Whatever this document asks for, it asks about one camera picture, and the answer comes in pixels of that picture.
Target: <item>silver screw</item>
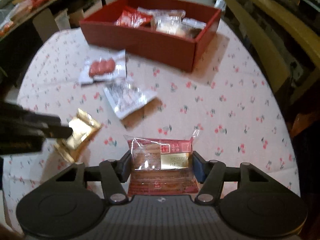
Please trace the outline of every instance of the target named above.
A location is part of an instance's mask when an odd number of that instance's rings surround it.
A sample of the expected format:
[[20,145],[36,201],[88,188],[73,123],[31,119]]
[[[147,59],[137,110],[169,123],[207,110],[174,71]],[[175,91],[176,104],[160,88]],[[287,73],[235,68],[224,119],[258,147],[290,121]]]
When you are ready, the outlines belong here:
[[121,202],[121,201],[124,201],[126,198],[125,195],[121,194],[121,193],[116,193],[116,194],[113,194],[111,195],[110,199],[113,201],[113,202]]
[[210,202],[213,200],[213,196],[210,194],[201,194],[198,196],[198,200],[201,202]]

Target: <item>red and clear snack package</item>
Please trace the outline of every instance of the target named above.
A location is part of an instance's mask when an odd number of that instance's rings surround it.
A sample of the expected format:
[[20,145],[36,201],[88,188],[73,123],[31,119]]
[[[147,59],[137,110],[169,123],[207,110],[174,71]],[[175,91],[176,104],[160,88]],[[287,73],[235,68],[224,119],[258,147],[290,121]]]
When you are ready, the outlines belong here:
[[116,21],[116,25],[138,28],[151,23],[152,19],[153,17],[150,15],[143,14],[134,8],[125,6],[122,15]]
[[128,195],[177,195],[197,193],[198,185],[192,171],[190,140],[147,139],[126,137],[133,166]]

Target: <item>tablecloth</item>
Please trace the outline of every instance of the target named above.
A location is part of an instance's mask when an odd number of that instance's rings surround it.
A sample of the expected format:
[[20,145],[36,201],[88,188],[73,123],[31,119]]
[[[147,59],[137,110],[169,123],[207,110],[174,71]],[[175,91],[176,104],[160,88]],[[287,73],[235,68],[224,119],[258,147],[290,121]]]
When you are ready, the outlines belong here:
[[[86,166],[119,159],[128,150],[124,135],[185,139],[197,127],[201,133],[194,149],[206,160],[234,167],[250,162],[300,194],[294,152],[276,100],[250,54],[222,20],[193,73],[128,54],[128,76],[158,97],[123,121],[109,105],[103,83],[77,83],[86,60],[109,58],[115,52],[89,46],[81,29],[54,34],[32,60],[18,103],[57,114],[63,123],[78,108],[101,122],[103,128],[80,157]],[[15,215],[18,201],[68,166],[53,143],[47,140],[41,153],[4,158],[4,201],[16,231],[21,231]],[[102,197],[99,183],[90,183],[89,189]],[[225,183],[222,195],[234,189],[236,183]]]

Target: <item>gold label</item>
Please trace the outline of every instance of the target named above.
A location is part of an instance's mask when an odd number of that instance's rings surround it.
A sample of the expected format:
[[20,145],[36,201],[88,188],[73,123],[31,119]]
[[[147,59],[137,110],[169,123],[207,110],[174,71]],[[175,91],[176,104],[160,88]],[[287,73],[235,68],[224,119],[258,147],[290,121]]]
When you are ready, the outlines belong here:
[[189,153],[161,155],[161,169],[182,169],[189,166]]

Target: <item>red box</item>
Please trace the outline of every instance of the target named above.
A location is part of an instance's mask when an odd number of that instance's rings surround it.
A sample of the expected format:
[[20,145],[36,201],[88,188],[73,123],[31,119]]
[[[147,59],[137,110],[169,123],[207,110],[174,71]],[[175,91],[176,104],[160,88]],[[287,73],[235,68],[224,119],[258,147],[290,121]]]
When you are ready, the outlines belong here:
[[[115,25],[125,6],[146,9],[182,9],[186,17],[207,24],[195,39],[156,32],[148,27]],[[89,44],[128,52],[191,72],[214,37],[221,11],[210,6],[181,0],[116,0],[80,21]]]

